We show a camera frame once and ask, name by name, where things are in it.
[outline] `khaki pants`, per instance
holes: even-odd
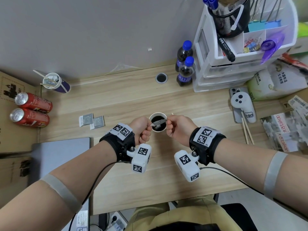
[[[180,200],[177,208],[171,211],[168,203],[137,208],[125,230],[148,231],[177,221],[201,225],[216,223],[222,231],[242,231],[226,211],[213,200],[213,195]]]

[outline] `wooden desk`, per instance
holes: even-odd
[[[165,84],[156,83],[159,72],[168,75]],[[43,97],[51,100],[54,108],[49,126],[41,129],[40,141],[90,136],[97,144],[118,122],[129,124],[138,116],[149,117],[154,112],[168,116],[173,112],[190,117],[198,126],[211,126],[227,138],[245,142],[241,124],[233,120],[228,89],[194,93],[191,85],[180,87],[176,76],[174,65],[170,65],[84,79],[71,83],[68,94],[44,89]],[[258,119],[283,111],[277,100],[254,106]],[[106,126],[94,130],[79,127],[78,117],[88,113],[94,113],[94,117],[104,115]],[[257,121],[249,127],[255,144],[268,147],[261,123]],[[152,146],[152,156],[147,171],[140,175],[131,172],[128,164],[114,165],[94,191],[93,214],[245,188],[236,179],[213,169],[204,169],[200,179],[187,182],[173,156],[188,148],[172,140],[165,131],[152,132],[148,144]]]

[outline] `gray laptop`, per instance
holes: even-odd
[[[90,138],[60,140],[46,143],[36,143],[32,146],[33,161],[30,165],[29,185],[44,177],[50,171],[75,158],[91,147]],[[90,224],[89,200],[80,210],[80,217],[86,219],[85,225],[77,226],[77,215],[74,218],[71,231],[88,231]],[[62,231],[68,231],[71,221]]]

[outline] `plastic bottle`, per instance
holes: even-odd
[[[192,76],[195,73],[196,67],[194,65],[194,58],[187,57],[184,63],[179,67],[179,74],[176,81],[180,86],[189,85],[192,83]]]
[[[189,40],[184,41],[183,46],[179,48],[177,52],[177,61],[175,64],[175,70],[179,72],[179,66],[181,62],[184,62],[185,59],[193,55],[192,42]]]

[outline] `bottle label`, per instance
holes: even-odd
[[[179,61],[179,59],[176,61],[176,65],[180,66],[181,62]]]
[[[185,77],[181,76],[180,74],[177,75],[177,78],[181,82],[189,82],[192,79],[191,77],[185,78]]]

